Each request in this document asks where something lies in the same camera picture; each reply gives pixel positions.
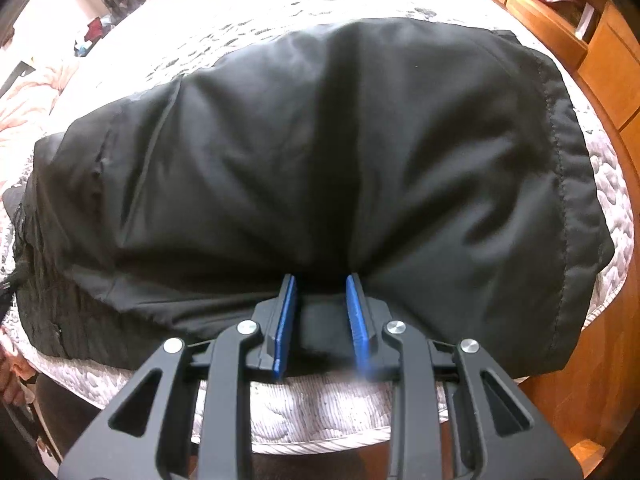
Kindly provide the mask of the black pants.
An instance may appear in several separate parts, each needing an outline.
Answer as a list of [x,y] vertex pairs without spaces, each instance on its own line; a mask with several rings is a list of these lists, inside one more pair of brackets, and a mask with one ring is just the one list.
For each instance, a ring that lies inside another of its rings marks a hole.
[[346,280],[512,376],[560,370],[614,246],[560,70],[411,18],[291,32],[108,103],[6,192],[28,341],[139,367],[300,293],[292,365],[354,352]]

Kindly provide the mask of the pink blanket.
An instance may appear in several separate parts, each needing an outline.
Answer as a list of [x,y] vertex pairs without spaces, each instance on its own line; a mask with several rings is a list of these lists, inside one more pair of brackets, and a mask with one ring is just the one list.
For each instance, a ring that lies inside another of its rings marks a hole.
[[1,131],[26,127],[43,132],[67,81],[68,70],[56,63],[14,82],[1,98]]

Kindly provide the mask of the grey quilted bedspread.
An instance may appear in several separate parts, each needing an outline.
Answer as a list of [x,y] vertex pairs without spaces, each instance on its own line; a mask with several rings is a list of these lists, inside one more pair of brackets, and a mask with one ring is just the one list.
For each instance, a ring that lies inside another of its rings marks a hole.
[[[68,70],[43,132],[1,131],[1,183],[24,182],[37,140],[126,94],[212,66],[236,49],[315,24],[408,16],[434,23],[514,32],[524,46],[542,43],[489,0],[284,0],[274,18],[250,18],[253,0],[150,0],[122,23],[92,60]],[[292,379],[252,390],[253,448],[262,454],[317,454],[383,442],[390,436],[390,395],[350,386],[337,374]]]

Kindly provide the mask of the wooden cabinet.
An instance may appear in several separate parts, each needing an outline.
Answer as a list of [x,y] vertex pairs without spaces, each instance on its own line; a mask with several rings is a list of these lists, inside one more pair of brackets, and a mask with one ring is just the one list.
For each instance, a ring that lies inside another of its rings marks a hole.
[[612,0],[495,0],[585,84],[639,165],[639,43]]

